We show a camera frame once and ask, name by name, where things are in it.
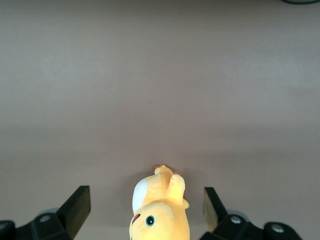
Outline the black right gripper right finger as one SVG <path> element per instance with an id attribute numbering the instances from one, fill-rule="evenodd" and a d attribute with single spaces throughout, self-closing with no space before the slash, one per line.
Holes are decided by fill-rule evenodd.
<path id="1" fill-rule="evenodd" d="M 301 237 L 289 225 L 267 222 L 263 228 L 255 226 L 239 211 L 227 211 L 213 187 L 205 187 L 203 215 L 208 231 L 203 240 L 300 240 Z"/>

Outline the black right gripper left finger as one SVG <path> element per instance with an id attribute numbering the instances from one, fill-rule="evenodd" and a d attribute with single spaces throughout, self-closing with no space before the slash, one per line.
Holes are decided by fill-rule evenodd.
<path id="1" fill-rule="evenodd" d="M 0 221 L 2 240 L 73 240 L 90 214 L 90 187 L 82 185 L 60 208 L 38 214 L 16 227 L 12 220 Z"/>

